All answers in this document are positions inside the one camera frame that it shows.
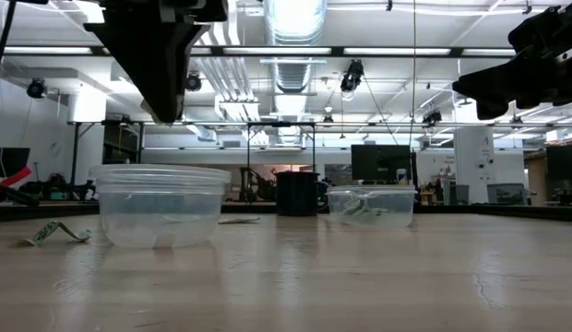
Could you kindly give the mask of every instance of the computer monitor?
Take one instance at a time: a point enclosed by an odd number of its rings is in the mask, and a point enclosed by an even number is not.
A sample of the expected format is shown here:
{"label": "computer monitor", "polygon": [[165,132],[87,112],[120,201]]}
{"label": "computer monitor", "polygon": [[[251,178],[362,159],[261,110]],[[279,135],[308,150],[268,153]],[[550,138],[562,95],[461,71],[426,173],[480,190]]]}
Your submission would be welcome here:
{"label": "computer monitor", "polygon": [[488,184],[487,196],[490,204],[528,205],[528,192],[524,184]]}
{"label": "computer monitor", "polygon": [[0,178],[10,177],[23,170],[28,165],[29,156],[29,148],[0,148]]}
{"label": "computer monitor", "polygon": [[352,145],[352,179],[396,181],[397,170],[411,178],[411,148],[402,145]]}
{"label": "computer monitor", "polygon": [[572,180],[572,146],[546,148],[546,163],[549,179]]}

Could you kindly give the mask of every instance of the security camera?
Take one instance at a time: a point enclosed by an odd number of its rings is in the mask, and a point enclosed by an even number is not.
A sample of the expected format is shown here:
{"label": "security camera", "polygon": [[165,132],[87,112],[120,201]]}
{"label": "security camera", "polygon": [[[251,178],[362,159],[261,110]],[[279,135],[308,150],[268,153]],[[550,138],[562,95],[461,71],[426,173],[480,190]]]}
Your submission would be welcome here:
{"label": "security camera", "polygon": [[361,60],[352,60],[341,80],[341,92],[354,92],[362,83],[363,65]]}
{"label": "security camera", "polygon": [[44,99],[46,98],[46,86],[44,85],[43,78],[33,78],[31,83],[28,85],[26,93],[33,99]]}
{"label": "security camera", "polygon": [[185,89],[190,92],[196,92],[202,89],[202,80],[200,79],[200,73],[193,72],[187,75]]}

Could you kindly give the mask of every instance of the cable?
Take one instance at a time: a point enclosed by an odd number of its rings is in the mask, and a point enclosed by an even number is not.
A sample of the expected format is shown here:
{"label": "cable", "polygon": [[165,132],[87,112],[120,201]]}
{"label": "cable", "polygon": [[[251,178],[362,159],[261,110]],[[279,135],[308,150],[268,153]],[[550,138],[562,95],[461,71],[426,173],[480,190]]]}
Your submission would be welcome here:
{"label": "cable", "polygon": [[340,139],[345,138],[343,135],[343,91],[341,92],[341,136]]}
{"label": "cable", "polygon": [[382,111],[380,111],[380,107],[378,106],[378,102],[376,101],[375,94],[372,93],[372,88],[370,88],[370,84],[368,83],[368,79],[366,78],[366,75],[363,75],[363,80],[364,80],[364,82],[366,82],[366,87],[368,87],[368,90],[370,91],[370,96],[372,96],[372,100],[375,102],[376,109],[378,110],[378,113],[380,113],[380,116],[382,117],[382,121],[387,126],[388,133],[391,135],[391,137],[393,137],[395,144],[398,145],[399,142],[397,142],[397,139],[395,138],[393,131],[390,130],[390,126],[388,126],[388,122],[387,122],[387,119],[385,118],[385,115],[382,114]]}
{"label": "cable", "polygon": [[1,170],[3,171],[3,178],[7,178],[6,166],[3,164],[3,148],[0,150],[0,163],[1,163]]}
{"label": "cable", "polygon": [[409,147],[413,139],[415,123],[415,85],[417,84],[417,0],[413,0],[413,93],[411,98],[411,125],[409,126]]}
{"label": "cable", "polygon": [[9,37],[9,31],[11,30],[11,24],[13,23],[13,17],[16,14],[17,0],[9,0],[9,7],[7,9],[6,24],[3,27],[3,32],[1,33],[0,40],[0,67],[3,61],[3,54],[6,51],[7,37]]}

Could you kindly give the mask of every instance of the clear plastic bowl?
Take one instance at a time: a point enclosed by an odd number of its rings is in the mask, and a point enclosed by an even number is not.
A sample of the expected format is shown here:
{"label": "clear plastic bowl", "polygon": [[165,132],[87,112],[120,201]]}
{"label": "clear plastic bowl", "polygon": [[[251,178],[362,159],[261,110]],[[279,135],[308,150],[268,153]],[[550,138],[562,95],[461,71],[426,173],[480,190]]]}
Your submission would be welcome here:
{"label": "clear plastic bowl", "polygon": [[329,187],[329,215],[351,224],[406,227],[413,217],[415,193],[408,185]]}
{"label": "clear plastic bowl", "polygon": [[167,165],[102,165],[89,173],[97,180],[106,236],[135,248],[206,241],[231,180],[225,171]]}

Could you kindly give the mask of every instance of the ceiling light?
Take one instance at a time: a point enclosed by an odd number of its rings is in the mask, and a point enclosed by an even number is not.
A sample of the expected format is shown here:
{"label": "ceiling light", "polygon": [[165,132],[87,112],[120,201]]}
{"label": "ceiling light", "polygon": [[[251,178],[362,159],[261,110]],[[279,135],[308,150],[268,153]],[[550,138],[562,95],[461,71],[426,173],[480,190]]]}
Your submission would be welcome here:
{"label": "ceiling light", "polygon": [[329,47],[225,47],[225,54],[304,54],[325,55],[331,54]]}
{"label": "ceiling light", "polygon": [[449,48],[393,48],[393,47],[370,47],[370,48],[344,48],[347,55],[448,55]]}
{"label": "ceiling light", "polygon": [[7,46],[6,54],[92,54],[89,47],[20,47]]}
{"label": "ceiling light", "polygon": [[193,55],[212,54],[212,50],[210,50],[209,47],[192,47],[192,51],[190,51],[190,54],[193,54]]}
{"label": "ceiling light", "polygon": [[316,59],[261,59],[259,63],[262,65],[326,65],[327,61]]}
{"label": "ceiling light", "polygon": [[465,49],[462,51],[462,55],[472,55],[472,56],[513,56],[516,55],[516,51],[512,49]]}
{"label": "ceiling light", "polygon": [[247,125],[246,122],[194,122],[194,125],[234,125],[234,126],[243,126]]}

